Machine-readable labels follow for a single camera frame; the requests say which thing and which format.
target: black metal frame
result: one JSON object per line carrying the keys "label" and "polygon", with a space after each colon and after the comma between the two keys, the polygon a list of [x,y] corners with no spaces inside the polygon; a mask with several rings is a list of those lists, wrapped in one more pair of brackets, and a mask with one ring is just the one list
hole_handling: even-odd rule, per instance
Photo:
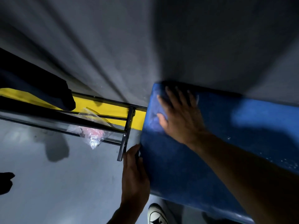
{"label": "black metal frame", "polygon": [[[22,115],[22,116],[28,116],[28,117],[38,117],[40,119],[47,120],[47,121],[50,120],[50,121],[55,121],[55,122],[60,122],[60,123],[79,125],[79,126],[88,127],[88,128],[95,128],[95,129],[100,129],[100,130],[105,130],[105,131],[110,131],[110,132],[115,132],[115,133],[121,133],[123,135],[121,141],[113,140],[113,139],[106,139],[103,142],[113,144],[113,145],[118,145],[120,147],[120,149],[119,149],[117,160],[122,161],[123,153],[126,152],[126,147],[127,147],[127,143],[128,143],[128,139],[129,139],[129,135],[130,135],[130,131],[131,131],[132,119],[133,119],[133,116],[135,115],[135,110],[140,109],[142,111],[146,111],[146,107],[131,105],[128,103],[117,102],[117,101],[112,101],[112,100],[106,100],[103,98],[98,98],[98,97],[93,97],[93,96],[88,96],[88,95],[83,95],[83,94],[77,94],[77,93],[73,93],[73,95],[79,96],[79,97],[85,98],[85,99],[93,98],[92,100],[96,100],[96,101],[99,101],[102,103],[108,103],[108,104],[113,104],[113,105],[118,105],[118,106],[129,108],[127,118],[98,115],[99,117],[106,118],[106,119],[117,119],[117,120],[126,121],[124,130],[106,126],[106,125],[102,125],[99,123],[95,123],[92,121],[88,121],[85,119],[81,119],[81,118],[66,114],[66,113],[77,114],[76,112],[49,109],[49,108],[25,103],[22,101],[13,100],[13,99],[2,97],[2,96],[0,96],[0,111],[5,112],[5,113],[12,113],[12,114],[18,114],[18,115]],[[75,133],[70,133],[70,132],[66,132],[63,130],[58,130],[58,129],[54,129],[54,128],[50,128],[50,127],[45,127],[45,126],[41,126],[38,124],[28,123],[28,122],[22,121],[22,120],[15,120],[10,117],[0,117],[0,119],[14,122],[14,123],[24,124],[27,126],[37,127],[37,128],[41,128],[41,129],[45,129],[45,130],[50,130],[50,131],[55,131],[55,132],[59,132],[59,133],[64,133],[64,134],[80,137],[80,135],[75,134]]]}

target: person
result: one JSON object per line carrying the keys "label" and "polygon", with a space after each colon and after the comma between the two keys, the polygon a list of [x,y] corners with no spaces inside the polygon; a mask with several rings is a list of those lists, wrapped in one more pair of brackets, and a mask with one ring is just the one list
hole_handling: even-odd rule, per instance
{"label": "person", "polygon": [[[190,105],[180,90],[177,99],[165,89],[172,106],[158,96],[168,119],[157,116],[166,134],[200,156],[255,223],[299,223],[299,176],[217,138],[205,128],[189,91]],[[135,223],[148,201],[150,181],[142,158],[135,159],[139,148],[135,145],[124,154],[121,205],[108,224]],[[168,223],[159,206],[150,207],[148,223]]]}

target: plastic bag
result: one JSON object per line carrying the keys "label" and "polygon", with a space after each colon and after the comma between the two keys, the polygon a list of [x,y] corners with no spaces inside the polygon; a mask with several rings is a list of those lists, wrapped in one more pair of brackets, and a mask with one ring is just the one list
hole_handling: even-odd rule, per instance
{"label": "plastic bag", "polygon": [[[87,108],[84,108],[81,111],[81,113],[76,115],[76,117],[97,122],[106,126],[111,126],[101,117],[98,117],[95,113],[93,113],[91,110]],[[103,140],[105,140],[107,137],[109,137],[112,134],[112,132],[110,131],[104,131],[104,130],[88,128],[88,127],[81,127],[76,125],[69,125],[67,132],[79,134],[80,137],[84,138],[84,141],[87,144],[89,144],[90,147],[92,147],[92,149],[97,147]]]}

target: foot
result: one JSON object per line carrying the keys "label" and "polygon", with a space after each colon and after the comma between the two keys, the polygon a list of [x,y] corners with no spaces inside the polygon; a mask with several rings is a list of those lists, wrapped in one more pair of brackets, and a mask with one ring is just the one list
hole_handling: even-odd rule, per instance
{"label": "foot", "polygon": [[148,224],[168,224],[164,211],[156,203],[151,204],[149,207],[147,222]]}

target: blue vinyl surface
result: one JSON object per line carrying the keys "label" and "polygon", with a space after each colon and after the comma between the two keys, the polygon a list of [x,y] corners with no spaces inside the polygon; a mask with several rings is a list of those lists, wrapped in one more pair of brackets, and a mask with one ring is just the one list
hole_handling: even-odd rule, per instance
{"label": "blue vinyl surface", "polygon": [[[141,154],[151,181],[151,192],[164,199],[219,214],[243,223],[250,216],[197,156],[159,125],[164,113],[154,84],[141,135]],[[209,131],[224,141],[299,174],[299,107],[199,92],[198,106]]]}

